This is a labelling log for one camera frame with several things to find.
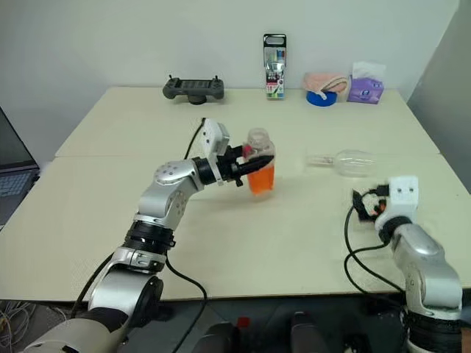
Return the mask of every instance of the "cable bundle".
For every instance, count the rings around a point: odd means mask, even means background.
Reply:
[[[26,334],[36,304],[0,301],[0,347],[13,352],[13,346]]]

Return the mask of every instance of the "blue tape roll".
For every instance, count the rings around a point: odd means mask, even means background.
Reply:
[[[327,99],[325,100],[322,99],[319,94],[315,94],[314,92],[308,91],[308,94],[306,94],[306,100],[309,103],[316,105],[317,107],[328,107],[329,105],[332,105],[337,101],[337,93],[324,92],[324,94],[327,96]]]

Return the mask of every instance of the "game controller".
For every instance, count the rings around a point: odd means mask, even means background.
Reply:
[[[171,75],[169,77],[170,80],[162,89],[163,95],[168,99],[187,95],[190,103],[203,104],[208,100],[206,96],[224,98],[224,83],[217,76],[213,79],[179,79]]]

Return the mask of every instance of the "plastic bottle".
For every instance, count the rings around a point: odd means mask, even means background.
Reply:
[[[309,155],[306,164],[333,167],[337,173],[346,177],[367,177],[373,174],[376,160],[368,152],[345,149],[335,156]]]
[[[275,145],[265,129],[256,128],[249,131],[247,144],[244,145],[244,158],[250,160],[259,156],[274,156]],[[275,159],[261,170],[247,175],[250,190],[254,195],[261,195],[273,190],[275,178]]]

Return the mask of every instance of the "laptop keyboard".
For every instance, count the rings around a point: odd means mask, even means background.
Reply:
[[[0,197],[14,196],[21,193],[31,173],[0,176]]]

